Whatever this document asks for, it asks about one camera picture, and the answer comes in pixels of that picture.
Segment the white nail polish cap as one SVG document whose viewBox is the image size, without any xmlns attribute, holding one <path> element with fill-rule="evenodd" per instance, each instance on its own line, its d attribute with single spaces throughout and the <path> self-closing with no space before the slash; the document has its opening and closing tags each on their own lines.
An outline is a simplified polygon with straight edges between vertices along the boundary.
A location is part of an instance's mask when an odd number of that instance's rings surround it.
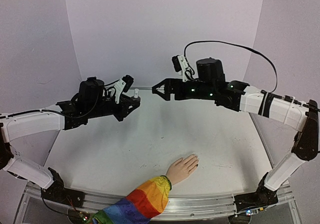
<svg viewBox="0 0 320 224">
<path fill-rule="evenodd" d="M 134 97 L 135 99 L 138 99 L 138 98 L 139 98 L 139 91 L 140 91 L 140 90 L 137 89 L 137 88 L 134 90 L 134 95 L 133 95 L 133 97 Z"/>
</svg>

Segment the purple nail polish bottle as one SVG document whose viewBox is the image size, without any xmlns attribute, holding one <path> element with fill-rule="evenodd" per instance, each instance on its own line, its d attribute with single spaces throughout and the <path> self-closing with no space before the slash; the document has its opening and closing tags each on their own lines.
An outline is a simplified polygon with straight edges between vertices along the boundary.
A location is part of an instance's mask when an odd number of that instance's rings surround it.
<svg viewBox="0 0 320 224">
<path fill-rule="evenodd" d="M 138 103 L 140 103 L 140 101 L 141 101 L 141 98 L 138 96 L 138 97 L 131 97 L 130 98 L 131 99 L 131 101 L 134 103 L 134 104 L 138 104 Z"/>
</svg>

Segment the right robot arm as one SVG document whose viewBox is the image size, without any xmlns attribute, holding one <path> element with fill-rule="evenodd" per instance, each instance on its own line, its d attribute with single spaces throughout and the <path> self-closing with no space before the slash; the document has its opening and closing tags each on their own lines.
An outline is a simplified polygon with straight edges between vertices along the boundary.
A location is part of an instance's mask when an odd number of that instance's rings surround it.
<svg viewBox="0 0 320 224">
<path fill-rule="evenodd" d="M 292 94 L 303 100 L 320 100 L 320 77 L 297 76 L 288 77 L 280 82 L 280 92 Z M 178 137 L 183 131 L 184 120 L 191 121 L 188 116 L 175 118 L 170 111 L 159 110 L 154 121 Z M 252 115 L 252 123 L 264 143 L 266 152 L 272 162 L 278 163 L 292 146 L 294 131 L 277 121 Z M 303 223 L 314 222 L 320 216 L 320 160 L 316 158 L 304 166 L 289 179 Z"/>
</svg>

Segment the rainbow sleeve forearm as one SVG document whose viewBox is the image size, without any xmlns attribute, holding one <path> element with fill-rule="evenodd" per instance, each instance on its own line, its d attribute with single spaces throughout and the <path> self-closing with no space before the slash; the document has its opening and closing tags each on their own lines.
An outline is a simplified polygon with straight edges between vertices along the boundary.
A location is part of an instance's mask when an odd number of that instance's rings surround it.
<svg viewBox="0 0 320 224">
<path fill-rule="evenodd" d="M 88 224 L 148 224 L 165 210 L 172 189 L 162 175 L 147 180 L 115 204 L 91 215 Z"/>
</svg>

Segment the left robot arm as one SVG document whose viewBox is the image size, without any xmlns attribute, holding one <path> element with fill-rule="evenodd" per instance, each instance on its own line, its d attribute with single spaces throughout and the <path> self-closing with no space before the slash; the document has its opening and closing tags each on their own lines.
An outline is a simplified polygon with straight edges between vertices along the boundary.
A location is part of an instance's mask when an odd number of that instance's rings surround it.
<svg viewBox="0 0 320 224">
<path fill-rule="evenodd" d="M 0 168 L 38 186 L 41 197 L 46 201 L 82 207 L 84 192 L 67 188 L 58 171 L 24 157 L 12 146 L 12 142 L 43 133 L 69 131 L 86 125 L 89 119 L 104 116 L 114 116 L 118 121 L 123 121 L 140 106 L 138 93 L 135 90 L 133 96 L 112 96 L 104 92 L 93 97 L 76 94 L 70 101 L 57 103 L 57 110 L 44 108 L 1 115 Z"/>
</svg>

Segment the mannequin hand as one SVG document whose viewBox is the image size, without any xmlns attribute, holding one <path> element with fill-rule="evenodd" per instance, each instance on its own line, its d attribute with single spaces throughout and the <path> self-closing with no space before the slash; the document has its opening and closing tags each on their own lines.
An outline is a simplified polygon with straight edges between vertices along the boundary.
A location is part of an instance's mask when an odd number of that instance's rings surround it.
<svg viewBox="0 0 320 224">
<path fill-rule="evenodd" d="M 199 158 L 196 154 L 191 154 L 186 158 L 180 158 L 170 165 L 166 172 L 166 177 L 174 186 L 187 179 L 199 166 Z"/>
</svg>

